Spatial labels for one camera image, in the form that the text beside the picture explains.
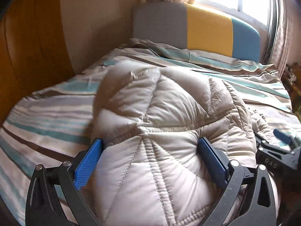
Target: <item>puffer jacket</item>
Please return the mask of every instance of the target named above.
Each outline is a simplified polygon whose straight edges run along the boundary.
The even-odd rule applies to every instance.
[[[200,137],[229,160],[256,166],[252,118],[237,91],[188,69],[110,66],[93,118],[92,139],[106,147],[94,172],[105,225],[198,225],[221,194],[196,154]]]

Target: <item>beige wall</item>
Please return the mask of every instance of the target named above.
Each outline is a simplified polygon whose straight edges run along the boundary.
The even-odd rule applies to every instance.
[[[65,42],[75,73],[127,42],[140,0],[61,0]]]

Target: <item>striped bedding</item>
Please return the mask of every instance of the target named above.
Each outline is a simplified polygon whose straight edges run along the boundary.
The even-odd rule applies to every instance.
[[[274,65],[261,65],[199,50],[131,39],[114,49],[82,74],[32,93],[13,107],[0,129],[0,195],[9,210],[25,225],[25,203],[37,164],[58,166],[90,144],[92,104],[110,65],[122,60],[156,66],[183,67],[221,78],[240,93],[247,106],[270,128],[297,135],[301,124],[291,113],[291,101]],[[75,221],[64,195],[57,193],[67,217]],[[83,193],[89,194],[89,186]]]

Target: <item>rivet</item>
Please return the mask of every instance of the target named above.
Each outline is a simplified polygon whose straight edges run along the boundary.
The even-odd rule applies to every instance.
[[[41,170],[42,168],[43,168],[43,166],[41,164],[36,166],[36,170],[38,170],[38,171]]]
[[[230,164],[234,167],[238,167],[239,166],[239,162],[237,160],[232,160],[230,161]]]
[[[64,167],[69,167],[71,165],[71,161],[64,161],[63,166]]]
[[[265,170],[265,165],[260,164],[259,169],[264,171]]]

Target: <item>bed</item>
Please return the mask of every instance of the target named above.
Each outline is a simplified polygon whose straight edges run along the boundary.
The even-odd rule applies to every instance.
[[[210,19],[215,25],[208,29]],[[208,8],[153,3],[136,10],[133,32],[136,38],[82,74],[20,100],[4,121],[0,129],[0,195],[21,225],[25,225],[27,190],[35,166],[58,166],[87,148],[95,93],[107,69],[123,60],[221,78],[270,129],[291,135],[301,132],[275,66],[258,63],[260,37],[251,26]],[[279,140],[274,144],[288,149]],[[67,217],[75,221],[60,187],[56,190]],[[81,191],[92,205],[89,192],[89,185]]]

